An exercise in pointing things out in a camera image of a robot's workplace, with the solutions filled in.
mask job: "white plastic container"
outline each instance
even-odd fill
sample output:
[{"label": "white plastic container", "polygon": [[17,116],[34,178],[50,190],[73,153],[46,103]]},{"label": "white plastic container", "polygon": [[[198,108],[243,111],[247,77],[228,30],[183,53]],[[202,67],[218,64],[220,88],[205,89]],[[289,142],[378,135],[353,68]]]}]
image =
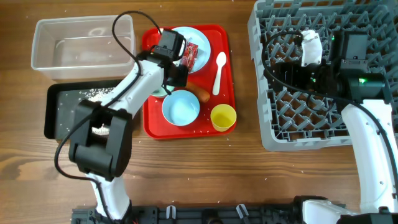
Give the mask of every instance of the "white plastic container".
[{"label": "white plastic container", "polygon": [[[116,16],[43,19],[36,25],[31,66],[53,80],[120,77],[127,75],[133,59],[112,36]],[[122,16],[115,33],[135,55],[132,18]]]}]

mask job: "spoon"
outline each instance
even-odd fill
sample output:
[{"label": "spoon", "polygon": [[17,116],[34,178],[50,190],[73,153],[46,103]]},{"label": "spoon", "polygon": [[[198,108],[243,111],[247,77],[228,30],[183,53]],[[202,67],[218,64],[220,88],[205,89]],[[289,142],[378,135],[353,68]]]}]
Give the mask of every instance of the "spoon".
[{"label": "spoon", "polygon": [[221,69],[226,63],[226,55],[224,52],[220,52],[217,56],[216,63],[218,65],[216,80],[213,85],[213,95],[218,95],[220,93],[220,83],[221,83]]}]

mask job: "white plate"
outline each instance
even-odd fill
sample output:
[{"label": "white plate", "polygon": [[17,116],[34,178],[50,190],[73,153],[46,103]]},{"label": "white plate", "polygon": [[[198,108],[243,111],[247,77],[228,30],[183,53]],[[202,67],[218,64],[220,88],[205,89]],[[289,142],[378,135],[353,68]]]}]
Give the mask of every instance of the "white plate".
[{"label": "white plate", "polygon": [[173,30],[182,34],[188,42],[194,43],[198,46],[197,61],[193,65],[190,73],[199,71],[206,65],[210,58],[211,47],[209,40],[202,32],[192,27],[176,27]]}]

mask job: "wooden surface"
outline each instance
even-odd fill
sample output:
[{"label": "wooden surface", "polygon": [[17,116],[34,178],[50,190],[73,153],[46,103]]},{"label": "wooden surface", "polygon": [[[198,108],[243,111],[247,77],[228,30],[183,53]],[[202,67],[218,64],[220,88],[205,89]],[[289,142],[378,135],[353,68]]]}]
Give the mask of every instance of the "wooden surface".
[{"label": "wooden surface", "polygon": [[[301,152],[262,147],[247,28],[253,1],[55,2],[0,3],[0,223],[69,223],[73,208],[95,204],[90,183],[68,180],[53,167],[57,143],[43,135],[46,92],[53,82],[30,68],[37,21],[133,9],[150,14],[160,26],[223,26],[232,50],[238,110],[238,125],[228,136],[155,141],[142,128],[135,131],[124,173],[134,205],[283,203],[295,195],[321,195],[358,210],[359,179],[351,146]],[[152,25],[141,16],[133,18],[140,40]],[[66,147],[60,163],[67,172],[79,174]]]}]

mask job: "gray dish rack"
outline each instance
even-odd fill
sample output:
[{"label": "gray dish rack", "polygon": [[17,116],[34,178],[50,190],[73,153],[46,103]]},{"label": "gray dish rack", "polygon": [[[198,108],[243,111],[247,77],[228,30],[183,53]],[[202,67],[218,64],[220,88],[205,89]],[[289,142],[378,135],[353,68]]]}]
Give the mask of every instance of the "gray dish rack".
[{"label": "gray dish rack", "polygon": [[[320,149],[351,144],[347,128],[330,99],[309,99],[307,94],[286,89],[275,92],[263,76],[262,43],[288,30],[313,29],[319,33],[323,58],[328,59],[330,34],[334,30],[366,31],[369,35],[366,58],[369,72],[386,76],[393,95],[394,128],[398,128],[398,7],[394,0],[265,0],[257,1],[249,18],[251,57],[256,68],[261,139],[269,151]],[[291,35],[278,37],[266,49],[267,66],[299,60],[301,50]]]}]

